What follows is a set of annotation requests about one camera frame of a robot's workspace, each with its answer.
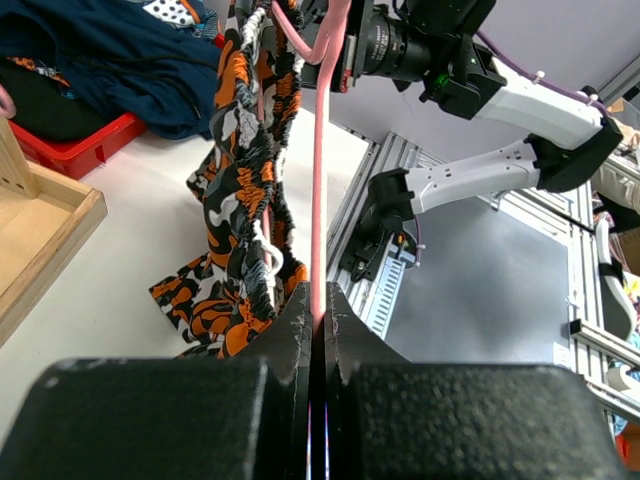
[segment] robotic arm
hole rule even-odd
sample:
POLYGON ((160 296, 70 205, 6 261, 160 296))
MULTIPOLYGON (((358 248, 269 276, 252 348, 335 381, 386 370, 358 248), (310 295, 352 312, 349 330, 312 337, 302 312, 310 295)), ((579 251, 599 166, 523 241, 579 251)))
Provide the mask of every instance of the robotic arm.
MULTIPOLYGON (((597 96, 563 92, 543 74, 523 74, 473 41, 496 0, 405 0, 387 5, 353 2, 334 92, 362 75, 391 78, 399 91, 422 82, 420 101, 452 115, 488 118, 530 132, 494 152, 432 168, 394 170, 370 179, 365 209, 340 266, 358 281, 379 263, 403 222, 455 200, 514 189, 572 190, 588 181, 622 140, 597 96)), ((327 0, 306 0, 305 39, 313 42, 327 0)), ((313 88, 317 67, 306 66, 313 88)))

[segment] white wall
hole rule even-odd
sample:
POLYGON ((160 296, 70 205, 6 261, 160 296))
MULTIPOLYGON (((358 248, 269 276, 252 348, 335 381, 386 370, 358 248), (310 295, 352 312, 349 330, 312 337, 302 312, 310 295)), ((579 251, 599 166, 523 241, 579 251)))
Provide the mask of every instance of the white wall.
MULTIPOLYGON (((640 52, 638 0, 498 0, 483 31, 531 71, 566 88, 596 88, 640 52)), ((400 95, 390 80, 367 77, 347 95, 333 94, 331 121, 381 141, 389 130, 437 156, 457 159, 511 142, 526 132, 489 120, 447 115, 421 104, 414 85, 400 95)), ((313 108, 315 92, 305 91, 313 108)))

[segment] pink hanger hook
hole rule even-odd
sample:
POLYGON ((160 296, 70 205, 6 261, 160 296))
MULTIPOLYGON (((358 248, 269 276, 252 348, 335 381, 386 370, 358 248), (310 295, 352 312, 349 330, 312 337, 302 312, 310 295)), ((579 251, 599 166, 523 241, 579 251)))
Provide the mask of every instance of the pink hanger hook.
POLYGON ((327 15, 320 24, 312 49, 291 25, 278 0, 272 3, 274 18, 300 56, 307 63, 322 62, 316 86, 311 210, 311 314, 314 334, 320 328, 327 309, 327 174, 322 161, 322 138, 324 126, 329 123, 329 86, 340 58, 350 8, 351 0, 329 0, 327 15))
POLYGON ((0 118, 13 118, 16 114, 16 106, 11 97, 0 85, 0 118))

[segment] red basket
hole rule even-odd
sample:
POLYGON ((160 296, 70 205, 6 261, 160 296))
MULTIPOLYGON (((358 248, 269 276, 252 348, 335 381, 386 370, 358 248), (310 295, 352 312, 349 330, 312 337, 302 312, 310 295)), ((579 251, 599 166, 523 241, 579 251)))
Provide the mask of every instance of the red basket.
POLYGON ((43 167, 80 179, 147 129, 144 122, 125 113, 90 137, 78 142, 47 142, 13 122, 11 130, 29 159, 43 167))

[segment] white table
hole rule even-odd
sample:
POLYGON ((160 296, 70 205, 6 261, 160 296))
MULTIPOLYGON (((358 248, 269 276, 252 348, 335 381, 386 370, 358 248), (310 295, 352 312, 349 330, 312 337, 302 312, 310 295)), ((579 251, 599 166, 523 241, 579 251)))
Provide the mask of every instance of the white table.
MULTIPOLYGON (((294 253, 309 263, 313 114, 301 111, 285 167, 297 224, 294 253)), ((368 144, 326 132, 329 220, 368 144)), ((109 215, 0 348, 0 441, 31 383, 69 357, 172 357, 186 349, 147 289, 207 251, 201 205, 185 186, 211 149, 201 138, 173 142, 145 134, 84 183, 104 192, 109 215)))

